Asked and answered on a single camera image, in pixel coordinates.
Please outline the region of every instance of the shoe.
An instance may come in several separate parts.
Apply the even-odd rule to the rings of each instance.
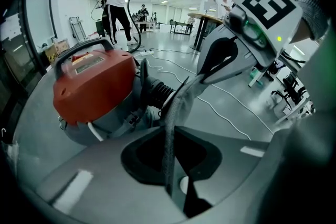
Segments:
[[[127,41],[127,46],[134,45],[134,44],[138,44],[138,43],[133,39]]]

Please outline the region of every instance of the office chair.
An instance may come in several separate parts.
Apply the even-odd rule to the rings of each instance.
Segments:
[[[287,101],[288,98],[291,97],[292,101],[294,102],[295,105],[298,105],[300,101],[303,98],[303,94],[307,91],[305,87],[301,87],[298,91],[295,90],[295,87],[298,85],[298,82],[296,80],[296,76],[293,72],[291,72],[288,77],[284,78],[282,81],[284,82],[285,85],[285,90],[287,94],[283,95],[281,92],[277,91],[272,91],[271,94],[277,94],[281,96],[286,103],[289,105],[289,110],[292,111],[292,107]]]

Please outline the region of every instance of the black handle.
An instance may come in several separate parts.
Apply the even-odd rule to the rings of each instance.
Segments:
[[[84,50],[86,48],[92,47],[94,45],[97,44],[102,44],[105,51],[108,50],[113,50],[113,47],[111,45],[111,43],[106,40],[106,39],[102,39],[102,38],[97,38],[97,39],[93,39],[93,40],[88,40],[82,43],[79,43],[77,45],[75,45],[74,47],[72,47],[71,49],[65,51],[64,53],[62,53],[55,61],[55,66],[54,66],[54,70],[55,70],[55,77],[56,80],[58,80],[60,77],[63,76],[63,70],[62,70],[62,63],[67,60],[70,56],[74,55],[75,53]]]

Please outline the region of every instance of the white stripe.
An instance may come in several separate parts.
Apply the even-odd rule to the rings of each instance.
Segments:
[[[54,202],[53,207],[68,215],[92,179],[92,173],[80,170],[66,190],[63,191],[62,195]]]
[[[242,147],[240,149],[240,152],[243,152],[243,153],[246,153],[246,154],[249,154],[249,155],[252,155],[252,156],[256,156],[256,157],[259,157],[259,158],[262,158],[264,153],[265,153],[262,150],[258,150],[256,148],[251,148],[251,147],[248,147],[248,146]]]
[[[113,43],[114,36],[113,36],[113,25],[112,25],[111,9],[110,8],[111,8],[111,5],[107,5],[107,12],[109,14],[109,21],[110,21],[110,37],[111,37],[112,45],[114,47],[115,43]]]

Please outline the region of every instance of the black pants with white stripe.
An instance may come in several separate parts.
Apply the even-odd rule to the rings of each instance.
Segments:
[[[105,7],[107,9],[107,15],[109,17],[109,22],[110,22],[110,39],[112,44],[116,43],[116,32],[117,32],[117,28],[116,28],[116,20],[118,19],[119,22],[121,23],[122,27],[125,30],[125,35],[127,38],[127,41],[130,41],[131,38],[131,34],[130,34],[130,21],[127,18],[127,14],[126,11],[123,7],[116,7],[116,6],[112,6],[112,5],[106,5]]]

